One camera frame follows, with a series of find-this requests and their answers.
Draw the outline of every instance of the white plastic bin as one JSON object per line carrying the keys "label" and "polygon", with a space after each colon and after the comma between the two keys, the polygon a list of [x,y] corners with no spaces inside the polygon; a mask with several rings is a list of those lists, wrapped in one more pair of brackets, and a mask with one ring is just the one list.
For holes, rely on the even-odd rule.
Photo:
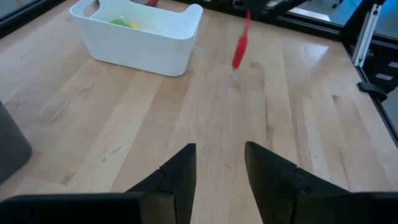
{"label": "white plastic bin", "polygon": [[[193,4],[179,13],[130,0],[100,0],[99,10],[85,18],[93,1],[81,0],[70,9],[93,58],[173,77],[186,71],[202,7]],[[138,29],[109,23],[121,17]]]}

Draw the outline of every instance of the wooden tabletop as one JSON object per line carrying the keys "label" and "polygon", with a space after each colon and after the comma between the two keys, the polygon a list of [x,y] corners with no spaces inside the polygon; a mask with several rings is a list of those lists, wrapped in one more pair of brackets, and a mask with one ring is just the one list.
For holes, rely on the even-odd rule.
{"label": "wooden tabletop", "polygon": [[398,189],[398,149],[339,42],[252,22],[233,77],[244,19],[205,10],[187,72],[170,78],[92,59],[74,2],[0,40],[0,99],[34,148],[1,198],[122,192],[189,142],[192,223],[261,222],[245,141],[350,191]]}

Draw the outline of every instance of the red spatula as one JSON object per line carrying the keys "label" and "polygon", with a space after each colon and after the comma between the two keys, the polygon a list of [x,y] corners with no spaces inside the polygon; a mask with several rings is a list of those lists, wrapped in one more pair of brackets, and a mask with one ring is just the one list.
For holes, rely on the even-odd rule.
{"label": "red spatula", "polygon": [[242,35],[238,40],[236,46],[235,55],[232,59],[232,69],[237,70],[242,62],[244,52],[246,51],[246,46],[248,45],[248,30],[250,26],[250,10],[246,13],[246,21],[244,23],[244,30]]}

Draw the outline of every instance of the wood grain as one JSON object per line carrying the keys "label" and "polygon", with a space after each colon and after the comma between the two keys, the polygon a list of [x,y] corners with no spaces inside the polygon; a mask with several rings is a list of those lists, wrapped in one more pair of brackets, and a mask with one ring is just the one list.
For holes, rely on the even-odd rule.
{"label": "wood grain", "polygon": [[398,150],[340,43],[252,22],[233,74],[244,19],[205,10],[186,74],[170,78],[92,59],[74,2],[0,40],[0,100],[34,148],[0,198],[123,192],[189,142],[192,223],[261,222],[245,141],[353,192],[398,189]]}

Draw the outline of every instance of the black metal frame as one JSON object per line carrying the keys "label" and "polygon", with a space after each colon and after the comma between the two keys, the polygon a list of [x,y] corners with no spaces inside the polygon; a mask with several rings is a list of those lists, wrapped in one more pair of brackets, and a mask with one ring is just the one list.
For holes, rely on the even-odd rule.
{"label": "black metal frame", "polygon": [[14,32],[65,0],[32,0],[0,18],[0,38]]}
{"label": "black metal frame", "polygon": [[[0,19],[0,38],[20,28],[24,24],[45,13],[46,11],[63,1],[64,0],[33,0],[31,3],[25,5],[19,10],[8,14],[6,17]],[[240,2],[240,5],[236,4],[235,6],[233,6],[231,4],[232,0],[212,0],[211,2],[204,0],[174,1],[187,4],[197,3],[204,8],[214,11],[231,14],[238,17],[246,16],[242,2]],[[252,1],[255,3],[253,6],[259,5],[259,0],[240,1]],[[366,14],[371,9],[373,4],[383,4],[386,0],[363,0],[358,8],[355,10],[354,14],[350,17],[349,21],[344,26],[287,12],[287,10],[294,8],[305,1],[308,0],[290,0],[290,2],[288,3],[277,4],[272,7],[266,7],[260,15],[254,16],[252,19],[254,19],[255,21],[295,30],[298,32],[303,32],[306,34],[339,41],[346,47],[346,50],[350,54],[350,46],[356,44],[359,31],[361,30],[362,23]],[[372,47],[384,47],[385,49],[398,50],[398,39],[386,37],[380,34],[374,34],[370,48]],[[357,70],[359,76],[361,76],[361,78],[363,79],[363,77],[365,77],[363,75],[363,70],[360,68],[357,68]],[[392,138],[394,139],[394,142],[398,142],[398,133],[389,121],[388,116],[386,115],[381,103],[378,99],[375,99],[375,97],[371,96],[371,98],[373,102],[375,102],[375,106],[379,110],[380,115],[382,116],[389,132],[391,133]]]}

